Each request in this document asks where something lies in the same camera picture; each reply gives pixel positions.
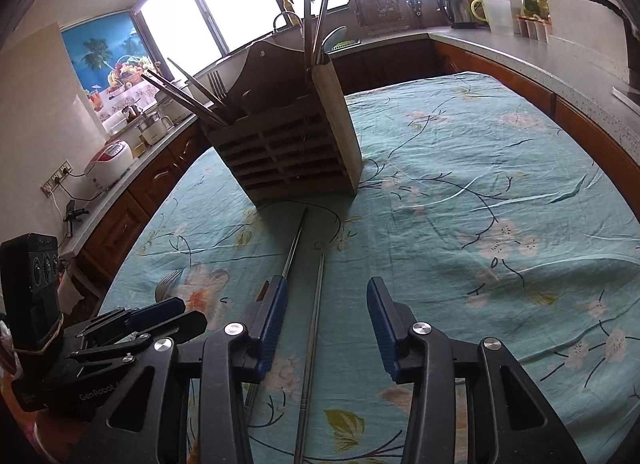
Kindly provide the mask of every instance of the yellow-green handle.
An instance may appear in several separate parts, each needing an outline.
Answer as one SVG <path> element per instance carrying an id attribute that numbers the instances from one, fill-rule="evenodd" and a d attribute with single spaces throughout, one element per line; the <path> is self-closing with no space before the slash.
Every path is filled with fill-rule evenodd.
<path id="1" fill-rule="evenodd" d="M 471 2 L 471 12 L 474 14 L 474 16 L 480 20 L 481 22 L 489 22 L 486 18 L 483 18 L 482 16 L 479 16 L 476 13 L 476 5 L 477 4 L 482 4 L 482 0 L 474 0 Z"/>

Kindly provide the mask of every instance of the plastic pitcher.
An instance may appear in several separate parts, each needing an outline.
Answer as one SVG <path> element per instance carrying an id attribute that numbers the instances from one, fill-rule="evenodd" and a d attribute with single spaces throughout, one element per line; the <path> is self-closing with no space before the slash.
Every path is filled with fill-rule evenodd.
<path id="1" fill-rule="evenodd" d="M 476 13 L 478 4 L 482 4 L 485 18 Z M 491 32 L 513 34 L 513 14 L 509 0 L 474 0 L 471 2 L 471 12 L 478 20 L 488 22 Z"/>

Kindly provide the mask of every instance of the kitchen counter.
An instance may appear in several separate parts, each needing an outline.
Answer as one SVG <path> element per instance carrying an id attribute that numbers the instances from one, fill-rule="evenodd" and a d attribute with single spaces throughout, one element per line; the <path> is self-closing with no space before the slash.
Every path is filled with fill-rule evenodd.
<path id="1" fill-rule="evenodd" d="M 365 38 L 361 43 L 332 52 L 341 57 L 375 47 L 432 39 L 498 62 L 558 94 L 591 118 L 640 164 L 640 116 L 612 94 L 628 84 L 583 57 L 572 54 L 561 41 L 549 44 L 520 35 L 500 36 L 484 28 L 436 27 L 406 30 Z"/>
<path id="2" fill-rule="evenodd" d="M 74 224 L 74 237 L 66 241 L 60 247 L 60 258 L 68 260 L 75 256 L 82 249 L 95 227 L 100 223 L 102 218 L 114 202 L 129 187 L 129 184 L 162 152 L 176 137 L 184 130 L 191 126 L 198 118 L 190 116 L 183 122 L 177 124 L 169 130 L 169 133 L 161 140 L 156 142 L 152 147 L 147 148 L 140 157 L 138 157 L 122 178 L 109 188 L 99 199 L 87 203 L 85 206 L 89 210 L 88 215 L 81 217 L 81 224 Z"/>

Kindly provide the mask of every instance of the wooden utensil holder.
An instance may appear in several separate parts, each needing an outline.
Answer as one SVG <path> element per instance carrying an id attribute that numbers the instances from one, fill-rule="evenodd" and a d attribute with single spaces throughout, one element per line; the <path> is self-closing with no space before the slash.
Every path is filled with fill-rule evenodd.
<path id="1" fill-rule="evenodd" d="M 309 93 L 287 107 L 206 131 L 255 205 L 309 193 L 358 192 L 362 155 L 331 61 L 314 66 L 312 80 Z"/>

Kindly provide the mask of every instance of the black cable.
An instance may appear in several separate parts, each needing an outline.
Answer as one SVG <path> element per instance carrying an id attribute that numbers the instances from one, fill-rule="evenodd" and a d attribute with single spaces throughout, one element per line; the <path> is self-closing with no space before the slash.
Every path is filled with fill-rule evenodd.
<path id="1" fill-rule="evenodd" d="M 64 190 L 64 192 L 65 192 L 67 195 L 69 195 L 69 196 L 70 196 L 72 199 L 74 199 L 74 200 L 81 200 L 81 201 L 83 201 L 83 202 L 91 202 L 92 200 L 96 200 L 100 195 L 102 195 L 102 192 L 101 192 L 101 191 L 99 191 L 95 196 L 91 197 L 90 199 L 81 199 L 81 198 L 74 197 L 73 195 L 71 195 L 71 193 L 69 193 L 69 192 L 66 190 L 66 188 L 65 188 L 64 186 L 62 186 L 62 182 L 60 182 L 60 180 L 59 180 L 59 179 L 57 179 L 57 178 L 56 178 L 56 181 L 55 181 L 55 182 L 57 182 L 57 183 L 60 185 L 60 187 Z"/>

